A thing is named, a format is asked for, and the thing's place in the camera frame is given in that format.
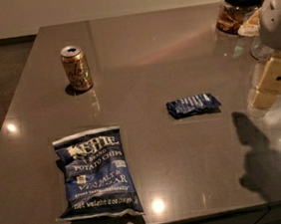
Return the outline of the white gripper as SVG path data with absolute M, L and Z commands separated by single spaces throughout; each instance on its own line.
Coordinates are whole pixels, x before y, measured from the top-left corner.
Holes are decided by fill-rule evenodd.
M 268 60 L 257 63 L 251 82 L 249 106 L 264 111 L 281 96 L 281 0 L 265 0 L 259 16 L 262 44 L 278 50 Z

